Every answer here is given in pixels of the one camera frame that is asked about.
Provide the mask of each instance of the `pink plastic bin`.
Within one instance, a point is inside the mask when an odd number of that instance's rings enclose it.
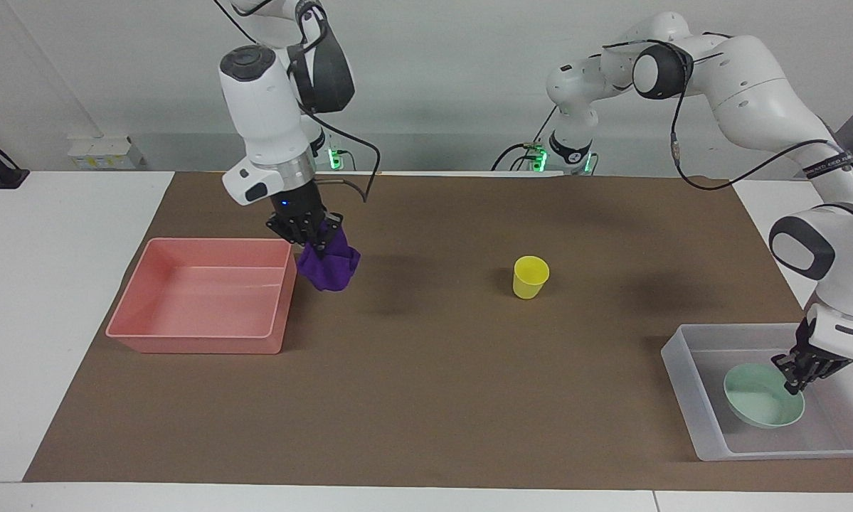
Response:
[[[279,353],[296,276],[285,240],[151,239],[107,336],[142,353]]]

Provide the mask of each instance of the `mint green bowl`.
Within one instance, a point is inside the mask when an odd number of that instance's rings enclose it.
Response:
[[[802,392],[788,393],[783,387],[786,382],[770,364],[739,364],[726,372],[723,392],[733,414],[752,427],[787,427],[800,420],[806,399]]]

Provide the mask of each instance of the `purple cloth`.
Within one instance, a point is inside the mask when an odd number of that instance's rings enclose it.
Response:
[[[358,263],[360,253],[347,244],[344,228],[339,228],[322,254],[315,252],[312,243],[303,247],[303,253],[297,260],[297,272],[306,276],[320,292],[323,289],[340,292],[351,282]]]

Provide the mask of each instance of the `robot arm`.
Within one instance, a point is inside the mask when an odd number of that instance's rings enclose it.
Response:
[[[343,110],[354,96],[344,52],[321,4],[313,0],[234,1],[238,14],[296,20],[302,41],[282,58],[267,46],[241,46],[221,61],[218,76],[246,156],[223,176],[241,205],[271,198],[267,226],[289,242],[325,249],[341,227],[313,178],[315,167],[302,130],[301,104],[310,112]]]
[[[816,294],[796,346],[772,361],[791,393],[851,363],[853,160],[796,96],[770,50],[753,36],[693,36],[677,13],[638,23],[601,55],[549,75],[546,90],[560,114],[549,153],[561,160],[553,162],[581,166],[598,123],[590,104],[628,88],[650,100],[702,94],[731,142],[782,152],[803,169],[826,204],[781,218],[771,230],[770,248],[782,265],[815,279]],[[679,163],[676,140],[672,150]]]

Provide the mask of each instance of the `translucent white bin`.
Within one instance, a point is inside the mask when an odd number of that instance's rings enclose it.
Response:
[[[687,324],[660,352],[701,460],[853,457],[853,364],[805,390],[806,412],[765,430],[733,415],[723,377],[736,364],[770,363],[795,344],[797,324]]]

